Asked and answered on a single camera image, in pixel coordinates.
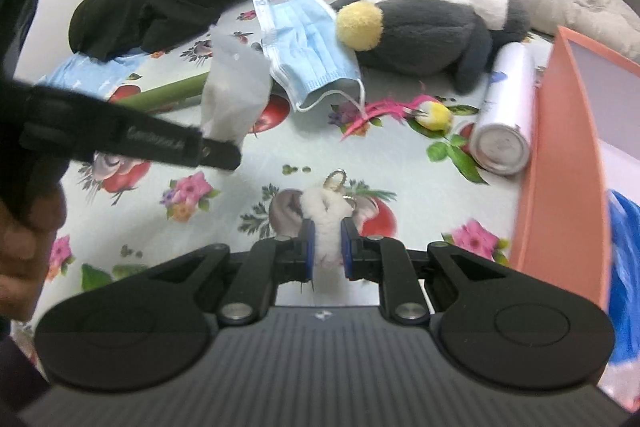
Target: green tube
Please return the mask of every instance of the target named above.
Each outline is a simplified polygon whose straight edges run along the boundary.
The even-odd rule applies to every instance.
[[[209,72],[207,71],[207,73],[197,74],[165,86],[121,98],[116,103],[142,112],[153,111],[167,104],[183,102],[192,96],[201,95],[208,76]]]

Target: pink feather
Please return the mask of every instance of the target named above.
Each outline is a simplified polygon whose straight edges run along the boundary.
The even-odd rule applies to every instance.
[[[423,102],[437,102],[435,98],[429,96],[427,94],[420,94],[416,96],[410,103],[401,103],[392,100],[391,98],[386,98],[384,100],[380,100],[379,102],[368,103],[365,108],[365,115],[360,116],[354,120],[348,129],[342,135],[342,140],[347,138],[349,135],[356,132],[360,127],[369,122],[372,118],[377,116],[390,115],[395,120],[403,121],[406,117],[406,109],[415,110],[420,107],[420,104]]]

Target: human hand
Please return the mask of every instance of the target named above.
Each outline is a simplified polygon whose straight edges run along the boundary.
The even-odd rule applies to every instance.
[[[18,221],[0,200],[0,315],[26,321],[31,318],[44,279],[56,232],[66,219],[66,203],[58,185],[34,200],[24,222]]]

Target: white spray can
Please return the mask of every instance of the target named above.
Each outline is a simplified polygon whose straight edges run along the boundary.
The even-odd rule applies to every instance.
[[[529,162],[536,67],[526,45],[511,42],[495,59],[469,150],[489,172],[509,175]]]

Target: silver bolt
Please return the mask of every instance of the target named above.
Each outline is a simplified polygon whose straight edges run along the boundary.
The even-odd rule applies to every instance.
[[[249,317],[253,312],[254,309],[244,302],[232,302],[225,304],[220,310],[222,316],[231,321],[241,321]]]
[[[427,310],[421,304],[415,302],[405,302],[396,308],[396,315],[401,319],[414,321],[421,319],[427,314]]]

